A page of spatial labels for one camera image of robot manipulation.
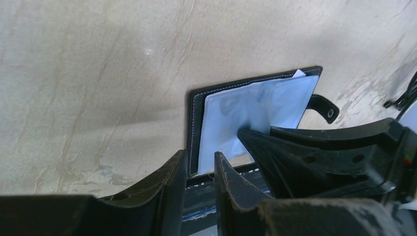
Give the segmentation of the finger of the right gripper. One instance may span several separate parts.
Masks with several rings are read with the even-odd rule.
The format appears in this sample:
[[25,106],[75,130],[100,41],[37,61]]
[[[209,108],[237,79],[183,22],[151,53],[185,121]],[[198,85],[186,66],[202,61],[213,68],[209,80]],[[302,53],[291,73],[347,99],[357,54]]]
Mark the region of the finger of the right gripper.
[[399,143],[403,133],[404,127],[393,118],[340,129],[309,130],[278,127],[270,129],[270,135],[273,137],[326,150],[395,145]]
[[372,198],[396,188],[394,158],[379,145],[325,149],[250,129],[238,138],[276,197]]

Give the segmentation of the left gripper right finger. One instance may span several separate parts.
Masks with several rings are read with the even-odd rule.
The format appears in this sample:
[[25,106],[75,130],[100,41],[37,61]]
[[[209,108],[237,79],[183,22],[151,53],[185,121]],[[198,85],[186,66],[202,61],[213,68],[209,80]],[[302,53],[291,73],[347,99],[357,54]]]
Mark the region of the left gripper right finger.
[[214,155],[220,236],[398,236],[391,214],[372,199],[275,199]]

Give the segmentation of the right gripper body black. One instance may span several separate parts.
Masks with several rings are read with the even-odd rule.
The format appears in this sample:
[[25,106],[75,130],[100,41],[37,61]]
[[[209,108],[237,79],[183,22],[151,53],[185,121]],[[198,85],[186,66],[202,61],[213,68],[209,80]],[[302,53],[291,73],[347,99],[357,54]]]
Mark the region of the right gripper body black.
[[390,127],[389,137],[395,142],[389,201],[408,204],[417,199],[417,134],[407,127]]

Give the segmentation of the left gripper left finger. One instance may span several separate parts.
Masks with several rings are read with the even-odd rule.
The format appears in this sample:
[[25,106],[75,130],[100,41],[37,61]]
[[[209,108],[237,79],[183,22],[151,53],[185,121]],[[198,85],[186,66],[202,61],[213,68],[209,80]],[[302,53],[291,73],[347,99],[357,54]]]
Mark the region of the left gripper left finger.
[[187,151],[107,197],[2,196],[3,236],[178,236],[187,178]]

